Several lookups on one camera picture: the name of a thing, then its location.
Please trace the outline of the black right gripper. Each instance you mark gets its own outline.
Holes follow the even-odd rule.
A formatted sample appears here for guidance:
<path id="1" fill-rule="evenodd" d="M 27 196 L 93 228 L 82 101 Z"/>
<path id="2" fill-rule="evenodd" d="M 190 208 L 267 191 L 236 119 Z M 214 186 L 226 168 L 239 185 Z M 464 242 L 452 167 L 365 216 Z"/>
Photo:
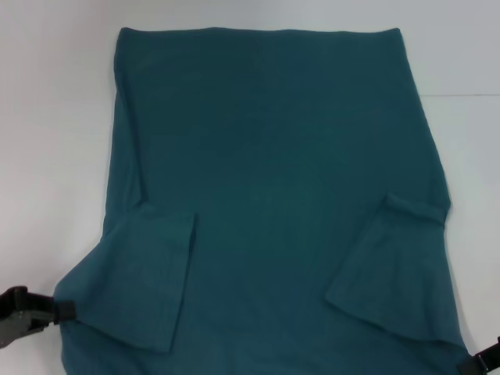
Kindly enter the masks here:
<path id="1" fill-rule="evenodd" d="M 500 367 L 500 337 L 498 342 L 482 351 L 482 364 L 476 359 L 465 361 L 465 375 L 485 375 Z"/>

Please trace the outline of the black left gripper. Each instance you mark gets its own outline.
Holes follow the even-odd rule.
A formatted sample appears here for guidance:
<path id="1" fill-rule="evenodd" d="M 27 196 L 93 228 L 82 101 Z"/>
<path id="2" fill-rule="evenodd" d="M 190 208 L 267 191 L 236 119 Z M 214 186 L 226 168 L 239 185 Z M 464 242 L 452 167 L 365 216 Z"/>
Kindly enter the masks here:
<path id="1" fill-rule="evenodd" d="M 1 348 L 38 334 L 51 323 L 64 323 L 76 318 L 73 300 L 56 300 L 30 293 L 25 286 L 11 287 L 1 294 Z"/>

